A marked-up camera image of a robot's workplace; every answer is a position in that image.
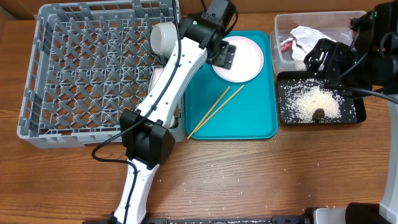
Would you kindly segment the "white napkin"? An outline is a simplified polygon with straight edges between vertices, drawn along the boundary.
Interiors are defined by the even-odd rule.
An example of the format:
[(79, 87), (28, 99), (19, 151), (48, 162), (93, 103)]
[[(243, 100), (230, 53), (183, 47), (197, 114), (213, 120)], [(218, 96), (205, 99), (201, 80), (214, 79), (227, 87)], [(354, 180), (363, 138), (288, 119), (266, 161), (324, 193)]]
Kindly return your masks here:
[(305, 56), (313, 50), (320, 39), (328, 39), (335, 42), (334, 39), (323, 34), (319, 30), (311, 27), (298, 26), (290, 31), (292, 35), (292, 58), (298, 61), (304, 61)]

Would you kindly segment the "grey bowl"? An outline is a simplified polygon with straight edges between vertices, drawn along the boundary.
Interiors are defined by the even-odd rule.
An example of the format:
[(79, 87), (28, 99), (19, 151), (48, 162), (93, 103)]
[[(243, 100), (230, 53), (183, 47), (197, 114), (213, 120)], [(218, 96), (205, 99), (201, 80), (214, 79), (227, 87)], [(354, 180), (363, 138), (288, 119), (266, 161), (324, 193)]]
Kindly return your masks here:
[(169, 58), (177, 41), (177, 30), (173, 22), (158, 23), (152, 28), (150, 46), (152, 51)]

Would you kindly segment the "red snack wrapper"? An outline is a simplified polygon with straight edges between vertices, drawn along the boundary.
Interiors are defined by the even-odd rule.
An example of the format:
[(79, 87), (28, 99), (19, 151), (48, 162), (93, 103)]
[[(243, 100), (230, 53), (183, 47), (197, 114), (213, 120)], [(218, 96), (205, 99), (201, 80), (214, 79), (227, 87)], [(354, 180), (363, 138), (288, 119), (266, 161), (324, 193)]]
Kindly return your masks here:
[(295, 40), (294, 36), (290, 36), (287, 39), (280, 42), (280, 51), (285, 52), (292, 48), (293, 42)]

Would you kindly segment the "brown food scrap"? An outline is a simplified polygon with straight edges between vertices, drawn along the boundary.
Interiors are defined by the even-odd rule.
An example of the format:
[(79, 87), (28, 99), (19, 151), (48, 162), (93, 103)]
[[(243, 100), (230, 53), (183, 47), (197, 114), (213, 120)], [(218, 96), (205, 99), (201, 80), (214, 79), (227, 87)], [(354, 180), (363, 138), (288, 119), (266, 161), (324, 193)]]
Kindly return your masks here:
[(312, 114), (312, 119), (316, 122), (320, 122), (325, 117), (325, 110), (323, 108), (318, 108)]

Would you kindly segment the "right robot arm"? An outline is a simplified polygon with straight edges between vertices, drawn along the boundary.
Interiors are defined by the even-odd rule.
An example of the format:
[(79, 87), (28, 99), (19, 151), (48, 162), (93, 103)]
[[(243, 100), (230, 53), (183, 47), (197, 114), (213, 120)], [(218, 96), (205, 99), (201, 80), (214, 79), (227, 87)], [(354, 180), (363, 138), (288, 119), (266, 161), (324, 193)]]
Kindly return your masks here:
[(355, 33), (350, 45), (320, 39), (304, 64), (307, 71), (329, 79), (325, 89), (387, 100), (391, 146), (384, 195), (378, 204), (350, 203), (345, 222), (397, 223), (397, 1), (351, 18), (349, 28)]

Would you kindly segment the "white plate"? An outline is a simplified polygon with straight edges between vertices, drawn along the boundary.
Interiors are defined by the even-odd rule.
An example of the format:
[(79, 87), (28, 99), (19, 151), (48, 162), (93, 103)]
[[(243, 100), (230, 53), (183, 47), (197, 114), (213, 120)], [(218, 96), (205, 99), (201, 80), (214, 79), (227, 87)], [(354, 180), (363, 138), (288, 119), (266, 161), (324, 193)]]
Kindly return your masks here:
[(264, 65), (264, 54), (255, 41), (242, 36), (231, 36), (224, 39), (236, 47), (230, 69), (213, 65), (213, 70), (222, 79), (243, 83), (255, 78)]

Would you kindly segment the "small white bowl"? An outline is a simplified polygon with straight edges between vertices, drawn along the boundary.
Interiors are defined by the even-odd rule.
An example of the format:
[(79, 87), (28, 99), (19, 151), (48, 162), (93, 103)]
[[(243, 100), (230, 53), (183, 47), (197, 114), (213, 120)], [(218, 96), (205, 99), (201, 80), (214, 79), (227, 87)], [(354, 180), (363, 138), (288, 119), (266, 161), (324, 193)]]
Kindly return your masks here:
[(153, 87), (157, 83), (157, 81), (160, 78), (163, 71), (164, 71), (163, 68), (155, 68), (154, 69), (153, 74), (150, 78), (150, 82), (149, 82), (149, 88), (148, 88), (149, 93), (152, 91)]

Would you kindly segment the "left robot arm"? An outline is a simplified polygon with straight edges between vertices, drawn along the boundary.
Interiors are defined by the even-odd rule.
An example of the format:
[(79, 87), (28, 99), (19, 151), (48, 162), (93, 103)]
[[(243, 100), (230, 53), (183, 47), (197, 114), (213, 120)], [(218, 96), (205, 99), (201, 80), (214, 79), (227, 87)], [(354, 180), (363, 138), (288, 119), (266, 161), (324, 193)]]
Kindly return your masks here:
[(127, 177), (119, 207), (110, 223), (141, 223), (156, 170), (175, 145), (170, 132), (174, 111), (194, 74), (206, 63), (229, 70), (236, 47), (224, 37), (238, 19), (231, 1), (212, 1), (205, 12), (189, 14), (175, 22), (155, 25), (150, 33), (152, 51), (167, 63), (152, 88), (134, 110), (119, 119), (126, 148)]

